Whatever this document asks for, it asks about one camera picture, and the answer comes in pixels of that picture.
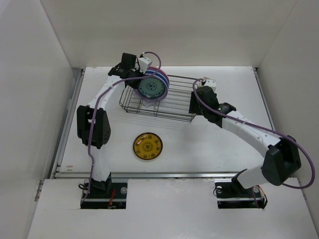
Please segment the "teal patterned plate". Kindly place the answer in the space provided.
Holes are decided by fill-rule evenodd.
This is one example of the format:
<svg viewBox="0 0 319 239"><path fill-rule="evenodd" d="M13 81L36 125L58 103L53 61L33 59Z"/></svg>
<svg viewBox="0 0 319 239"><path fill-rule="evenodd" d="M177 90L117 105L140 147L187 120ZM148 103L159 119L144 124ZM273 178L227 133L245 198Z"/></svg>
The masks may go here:
<svg viewBox="0 0 319 239"><path fill-rule="evenodd" d="M162 80L150 77L140 81L137 91L143 98L158 99L164 95L165 89L165 83Z"/></svg>

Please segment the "wire dish rack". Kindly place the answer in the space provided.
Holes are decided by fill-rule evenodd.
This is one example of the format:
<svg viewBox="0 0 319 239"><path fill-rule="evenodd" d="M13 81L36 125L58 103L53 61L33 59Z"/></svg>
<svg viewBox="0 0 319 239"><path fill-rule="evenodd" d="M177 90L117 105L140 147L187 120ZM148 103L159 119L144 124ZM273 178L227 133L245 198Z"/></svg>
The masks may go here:
<svg viewBox="0 0 319 239"><path fill-rule="evenodd" d="M195 118L195 114L189 112L195 79L169 75L169 80L168 94L162 101L143 100L127 86L122 91L119 105L127 113L191 122Z"/></svg>

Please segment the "yellow patterned plate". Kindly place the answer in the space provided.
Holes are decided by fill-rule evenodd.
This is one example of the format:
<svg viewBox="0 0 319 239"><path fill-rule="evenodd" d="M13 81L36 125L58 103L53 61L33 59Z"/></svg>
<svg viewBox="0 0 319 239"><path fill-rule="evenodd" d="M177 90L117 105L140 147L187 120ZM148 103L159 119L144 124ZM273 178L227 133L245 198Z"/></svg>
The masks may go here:
<svg viewBox="0 0 319 239"><path fill-rule="evenodd" d="M134 154L144 161L157 158L161 154L162 149L162 139L152 132L145 132L138 135L133 143Z"/></svg>

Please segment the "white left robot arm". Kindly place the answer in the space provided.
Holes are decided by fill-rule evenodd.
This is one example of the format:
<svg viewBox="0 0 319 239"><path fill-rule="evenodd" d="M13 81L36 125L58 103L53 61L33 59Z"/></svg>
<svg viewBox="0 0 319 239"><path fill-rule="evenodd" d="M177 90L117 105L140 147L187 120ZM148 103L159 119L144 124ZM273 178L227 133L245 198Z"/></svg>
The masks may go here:
<svg viewBox="0 0 319 239"><path fill-rule="evenodd" d="M111 136L111 126L107 107L111 99L126 85L137 88L146 78L146 71L152 65L152 60L142 53L139 57L123 53L120 63L112 67L106 82L98 94L86 105L80 105L76 111L77 136L87 146L91 158L91 170L86 192L95 192L104 198L112 190L111 172L102 148Z"/></svg>

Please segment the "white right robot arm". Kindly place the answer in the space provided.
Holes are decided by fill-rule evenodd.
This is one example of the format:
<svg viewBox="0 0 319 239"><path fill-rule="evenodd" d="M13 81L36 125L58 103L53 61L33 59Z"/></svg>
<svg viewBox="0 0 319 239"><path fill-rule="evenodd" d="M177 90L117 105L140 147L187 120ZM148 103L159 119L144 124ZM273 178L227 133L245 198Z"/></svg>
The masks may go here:
<svg viewBox="0 0 319 239"><path fill-rule="evenodd" d="M277 136L253 127L234 106L219 103L212 87L193 90L190 111L235 134L264 158L261 165L244 169L232 178L231 191L234 195L243 196L250 188L264 183L280 186L301 168L298 147L292 137Z"/></svg>

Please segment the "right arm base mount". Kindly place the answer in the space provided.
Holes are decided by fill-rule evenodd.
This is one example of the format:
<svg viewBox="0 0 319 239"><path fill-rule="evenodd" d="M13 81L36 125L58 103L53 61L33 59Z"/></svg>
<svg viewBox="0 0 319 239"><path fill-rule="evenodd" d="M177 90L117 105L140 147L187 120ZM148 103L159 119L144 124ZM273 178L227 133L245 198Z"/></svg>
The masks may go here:
<svg viewBox="0 0 319 239"><path fill-rule="evenodd" d="M213 194L219 209L265 209L268 204L268 198L260 186L244 189L230 181L215 181Z"/></svg>

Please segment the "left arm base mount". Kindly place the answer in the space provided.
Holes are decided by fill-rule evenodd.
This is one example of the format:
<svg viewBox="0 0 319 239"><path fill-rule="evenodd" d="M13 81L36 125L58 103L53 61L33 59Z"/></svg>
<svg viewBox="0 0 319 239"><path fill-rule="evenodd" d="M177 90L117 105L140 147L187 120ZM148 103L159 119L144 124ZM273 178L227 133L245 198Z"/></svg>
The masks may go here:
<svg viewBox="0 0 319 239"><path fill-rule="evenodd" d="M105 192L91 187L86 196L88 183L79 184L82 190L80 208L81 209L126 209L128 182L113 182L110 192Z"/></svg>

